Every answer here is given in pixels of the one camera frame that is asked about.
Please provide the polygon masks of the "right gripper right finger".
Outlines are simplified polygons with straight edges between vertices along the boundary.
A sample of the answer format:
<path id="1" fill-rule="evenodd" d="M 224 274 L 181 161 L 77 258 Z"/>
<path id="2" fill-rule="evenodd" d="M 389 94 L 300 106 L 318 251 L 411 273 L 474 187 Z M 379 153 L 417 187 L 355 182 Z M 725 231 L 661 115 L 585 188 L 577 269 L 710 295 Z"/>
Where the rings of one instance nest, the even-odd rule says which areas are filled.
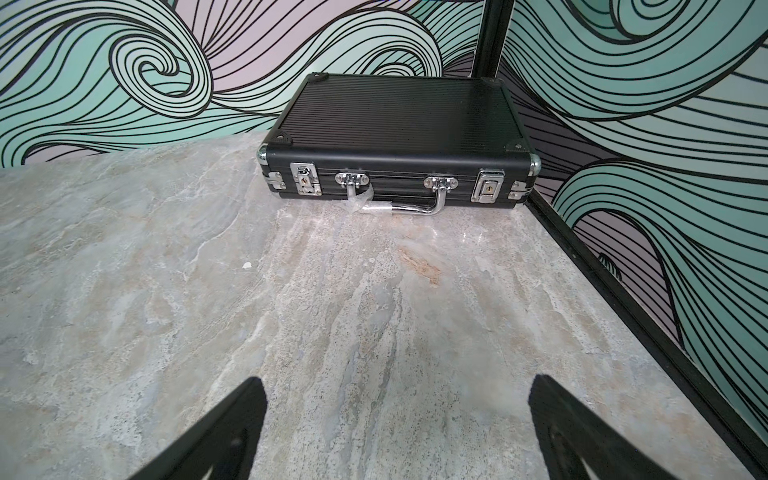
<path id="1" fill-rule="evenodd" d="M 528 404 L 551 479 L 674 477 L 551 376 L 535 376 Z"/>

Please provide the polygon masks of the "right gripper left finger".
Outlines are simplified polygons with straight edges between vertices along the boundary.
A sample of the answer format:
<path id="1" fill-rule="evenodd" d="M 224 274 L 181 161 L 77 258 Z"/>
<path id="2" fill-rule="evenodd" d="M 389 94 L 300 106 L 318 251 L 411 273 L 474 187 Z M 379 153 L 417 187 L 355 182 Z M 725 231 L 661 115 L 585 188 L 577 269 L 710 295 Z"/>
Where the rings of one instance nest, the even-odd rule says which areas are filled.
<path id="1" fill-rule="evenodd" d="M 247 479 L 268 408 L 262 380 L 249 377 L 134 479 Z"/>

